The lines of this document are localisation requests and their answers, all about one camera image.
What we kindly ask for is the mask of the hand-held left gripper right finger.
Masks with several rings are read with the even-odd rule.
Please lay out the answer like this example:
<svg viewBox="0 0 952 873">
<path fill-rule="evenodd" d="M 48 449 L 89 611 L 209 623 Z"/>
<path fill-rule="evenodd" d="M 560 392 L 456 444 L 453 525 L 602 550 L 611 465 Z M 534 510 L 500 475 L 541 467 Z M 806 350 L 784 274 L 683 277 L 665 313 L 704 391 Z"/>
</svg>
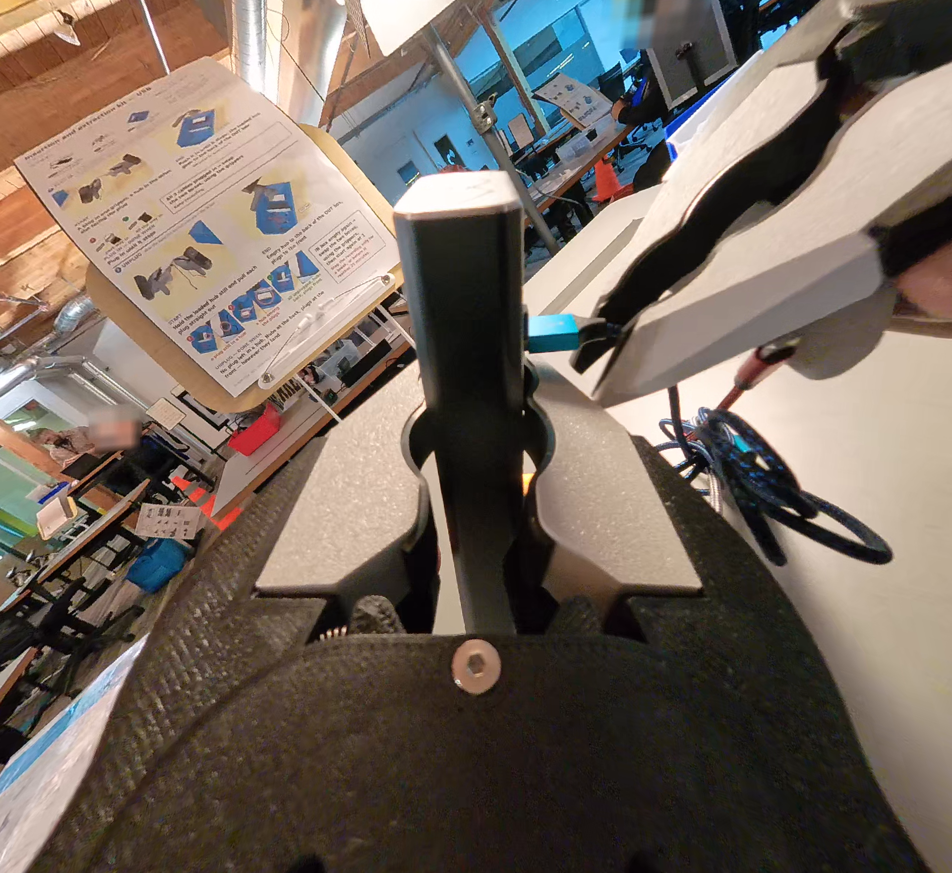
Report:
<svg viewBox="0 0 952 873">
<path fill-rule="evenodd" d="M 523 579 L 551 596 L 694 596 L 701 579 L 632 438 L 551 364 L 530 364 Z"/>
</svg>

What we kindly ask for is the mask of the black usb hub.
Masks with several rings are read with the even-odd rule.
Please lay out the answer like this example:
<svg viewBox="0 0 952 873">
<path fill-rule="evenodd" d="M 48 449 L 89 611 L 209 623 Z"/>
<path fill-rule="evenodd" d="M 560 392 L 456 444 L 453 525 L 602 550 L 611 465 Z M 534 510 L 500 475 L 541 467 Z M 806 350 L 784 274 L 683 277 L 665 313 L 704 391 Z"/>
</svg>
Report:
<svg viewBox="0 0 952 873">
<path fill-rule="evenodd" d="M 393 211 L 466 630 L 516 630 L 522 510 L 523 208 L 500 171 L 419 179 Z"/>
</svg>

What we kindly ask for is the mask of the person's right hand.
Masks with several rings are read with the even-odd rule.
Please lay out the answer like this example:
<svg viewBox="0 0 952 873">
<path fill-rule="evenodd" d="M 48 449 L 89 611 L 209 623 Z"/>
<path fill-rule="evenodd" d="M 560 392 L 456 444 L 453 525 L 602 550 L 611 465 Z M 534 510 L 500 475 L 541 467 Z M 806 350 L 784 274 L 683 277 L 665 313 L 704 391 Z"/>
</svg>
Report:
<svg viewBox="0 0 952 873">
<path fill-rule="evenodd" d="M 951 338 L 951 245 L 944 245 L 894 280 L 898 299 L 890 329 Z"/>
</svg>

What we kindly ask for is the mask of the instruction poster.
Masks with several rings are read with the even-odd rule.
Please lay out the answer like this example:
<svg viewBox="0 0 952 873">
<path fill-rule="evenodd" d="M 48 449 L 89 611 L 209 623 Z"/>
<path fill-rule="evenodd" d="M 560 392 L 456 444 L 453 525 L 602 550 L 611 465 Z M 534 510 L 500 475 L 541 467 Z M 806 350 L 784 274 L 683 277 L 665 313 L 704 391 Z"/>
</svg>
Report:
<svg viewBox="0 0 952 873">
<path fill-rule="evenodd" d="M 560 71 L 532 91 L 533 99 L 556 106 L 579 131 L 611 115 L 612 103 L 601 92 Z"/>
</svg>

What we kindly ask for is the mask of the work table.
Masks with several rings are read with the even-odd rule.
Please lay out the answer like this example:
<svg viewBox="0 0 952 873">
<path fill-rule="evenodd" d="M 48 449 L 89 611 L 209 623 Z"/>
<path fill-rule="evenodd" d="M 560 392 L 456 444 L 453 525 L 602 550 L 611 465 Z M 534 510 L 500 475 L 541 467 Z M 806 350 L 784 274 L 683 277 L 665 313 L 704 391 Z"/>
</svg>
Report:
<svg viewBox="0 0 952 873">
<path fill-rule="evenodd" d="M 233 456 L 224 467 L 215 490 L 214 518 L 227 514 L 244 502 L 259 486 L 272 477 L 312 438 L 344 418 L 383 376 L 397 367 L 398 361 L 410 351 L 406 340 L 393 342 L 390 351 L 375 363 L 348 389 L 335 406 L 327 407 L 305 393 L 297 403 L 282 414 L 278 432 L 266 440 L 253 454 Z"/>
<path fill-rule="evenodd" d="M 597 162 L 611 160 L 623 170 L 634 168 L 647 159 L 650 150 L 662 139 L 660 123 L 628 127 L 608 120 L 594 127 L 593 137 L 579 133 L 559 147 L 559 161 L 541 179 L 529 186 L 536 207 L 548 210 L 556 200 L 575 189 L 593 172 Z"/>
</svg>

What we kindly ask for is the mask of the blue bag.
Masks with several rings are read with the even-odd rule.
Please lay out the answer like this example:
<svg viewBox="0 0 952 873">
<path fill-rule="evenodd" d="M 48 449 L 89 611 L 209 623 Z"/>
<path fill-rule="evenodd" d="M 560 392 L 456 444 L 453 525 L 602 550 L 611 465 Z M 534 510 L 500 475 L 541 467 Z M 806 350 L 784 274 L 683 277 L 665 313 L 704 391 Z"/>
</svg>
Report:
<svg viewBox="0 0 952 873">
<path fill-rule="evenodd" d="M 132 561 L 125 580 L 147 594 L 163 589 L 194 554 L 192 545 L 172 538 L 152 538 Z"/>
</svg>

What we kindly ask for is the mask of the metal light stand pole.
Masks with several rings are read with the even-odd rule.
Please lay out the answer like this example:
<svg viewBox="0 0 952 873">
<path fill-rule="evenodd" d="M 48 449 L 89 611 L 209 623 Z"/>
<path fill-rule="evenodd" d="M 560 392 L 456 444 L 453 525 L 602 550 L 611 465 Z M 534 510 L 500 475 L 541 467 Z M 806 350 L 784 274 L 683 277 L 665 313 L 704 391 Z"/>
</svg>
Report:
<svg viewBox="0 0 952 873">
<path fill-rule="evenodd" d="M 492 153 L 499 168 L 505 171 L 507 176 L 510 177 L 519 195 L 524 211 L 528 213 L 530 217 L 530 223 L 534 227 L 537 236 L 548 250 L 550 257 L 554 257 L 560 248 L 545 223 L 543 214 L 532 199 L 530 190 L 523 181 L 519 170 L 512 163 L 506 152 L 506 148 L 502 145 L 499 136 L 496 134 L 496 118 L 493 108 L 490 105 L 481 104 L 477 101 L 435 25 L 433 23 L 428 24 L 423 30 L 422 35 L 435 64 L 448 81 L 451 82 L 459 100 L 467 110 L 470 116 L 470 122 L 475 131 Z"/>
</svg>

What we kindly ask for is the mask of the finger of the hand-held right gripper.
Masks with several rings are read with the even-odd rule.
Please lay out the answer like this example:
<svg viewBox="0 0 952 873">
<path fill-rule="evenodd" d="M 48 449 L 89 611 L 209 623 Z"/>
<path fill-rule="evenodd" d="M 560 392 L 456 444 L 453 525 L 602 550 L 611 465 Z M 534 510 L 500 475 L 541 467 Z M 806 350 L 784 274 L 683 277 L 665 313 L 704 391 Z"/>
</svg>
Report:
<svg viewBox="0 0 952 873">
<path fill-rule="evenodd" d="M 719 112 L 733 111 L 759 81 L 757 61 L 705 126 L 716 127 Z M 686 152 L 703 140 L 704 128 Z M 669 178 L 670 169 L 660 191 Z M 627 266 L 647 244 L 636 235 Z M 634 319 L 607 319 L 603 295 L 594 317 L 606 335 L 581 345 L 571 365 L 583 374 L 603 361 L 592 394 L 598 403 L 620 404 L 750 348 L 803 332 L 816 336 L 818 326 L 843 312 L 871 310 L 872 317 L 845 319 L 860 329 L 845 332 L 849 343 L 832 345 L 833 357 L 808 359 L 820 366 L 814 376 L 835 376 L 882 334 L 888 312 L 874 298 L 947 244 L 950 120 L 897 121 L 863 110 L 827 121 L 827 147 L 803 184 L 783 200 L 753 204 L 703 265 Z"/>
<path fill-rule="evenodd" d="M 670 168 L 637 238 L 647 244 L 605 296 L 607 319 L 634 319 L 708 260 L 758 201 L 783 200 L 827 147 L 827 67 L 772 68 Z"/>
</svg>

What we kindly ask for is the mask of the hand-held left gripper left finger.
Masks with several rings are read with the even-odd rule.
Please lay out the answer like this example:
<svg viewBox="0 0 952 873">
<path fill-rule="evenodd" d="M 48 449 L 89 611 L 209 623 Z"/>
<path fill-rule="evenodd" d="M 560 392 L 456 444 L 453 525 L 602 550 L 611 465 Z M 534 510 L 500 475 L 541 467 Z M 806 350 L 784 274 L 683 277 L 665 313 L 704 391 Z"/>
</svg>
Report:
<svg viewBox="0 0 952 873">
<path fill-rule="evenodd" d="M 420 371 L 397 374 L 316 449 L 262 572 L 266 597 L 406 598 L 435 582 L 435 523 L 412 428 Z"/>
</svg>

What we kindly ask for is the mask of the red bin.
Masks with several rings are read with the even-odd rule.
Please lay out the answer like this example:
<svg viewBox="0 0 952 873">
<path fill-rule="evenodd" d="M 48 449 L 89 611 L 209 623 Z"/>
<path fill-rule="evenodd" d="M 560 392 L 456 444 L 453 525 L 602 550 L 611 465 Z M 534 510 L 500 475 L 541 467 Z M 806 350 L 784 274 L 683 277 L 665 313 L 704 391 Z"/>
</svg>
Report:
<svg viewBox="0 0 952 873">
<path fill-rule="evenodd" d="M 273 403 L 267 402 L 244 414 L 239 424 L 239 428 L 228 439 L 228 448 L 233 453 L 250 458 L 279 433 L 282 414 Z"/>
</svg>

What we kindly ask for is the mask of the grey monitor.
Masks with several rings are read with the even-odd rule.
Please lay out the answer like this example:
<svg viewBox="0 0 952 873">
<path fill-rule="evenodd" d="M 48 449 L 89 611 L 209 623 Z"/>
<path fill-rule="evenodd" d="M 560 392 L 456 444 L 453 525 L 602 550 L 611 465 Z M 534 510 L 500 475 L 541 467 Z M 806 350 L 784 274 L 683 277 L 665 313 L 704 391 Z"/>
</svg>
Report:
<svg viewBox="0 0 952 873">
<path fill-rule="evenodd" d="M 720 0 L 657 0 L 646 49 L 668 109 L 706 94 L 738 65 Z"/>
</svg>

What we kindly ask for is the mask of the blue white paper sheet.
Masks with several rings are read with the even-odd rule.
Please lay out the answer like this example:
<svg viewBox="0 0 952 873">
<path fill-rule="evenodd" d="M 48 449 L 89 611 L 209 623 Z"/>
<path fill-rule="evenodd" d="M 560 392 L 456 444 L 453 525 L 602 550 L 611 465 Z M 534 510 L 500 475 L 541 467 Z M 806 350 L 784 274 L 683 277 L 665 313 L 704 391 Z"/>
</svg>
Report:
<svg viewBox="0 0 952 873">
<path fill-rule="evenodd" d="M 125 680 L 148 639 L 134 643 L 2 770 L 1 870 L 24 872 L 76 794 Z"/>
</svg>

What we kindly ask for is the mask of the instruction sheet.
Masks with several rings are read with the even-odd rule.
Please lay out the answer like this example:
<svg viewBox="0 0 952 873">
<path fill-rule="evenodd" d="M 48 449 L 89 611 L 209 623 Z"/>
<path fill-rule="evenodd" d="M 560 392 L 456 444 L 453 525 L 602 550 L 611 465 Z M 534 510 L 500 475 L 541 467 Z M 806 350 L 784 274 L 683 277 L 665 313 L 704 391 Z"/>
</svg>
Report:
<svg viewBox="0 0 952 873">
<path fill-rule="evenodd" d="M 203 58 L 13 161 L 76 248 L 231 395 L 393 235 L 296 123 Z"/>
</svg>

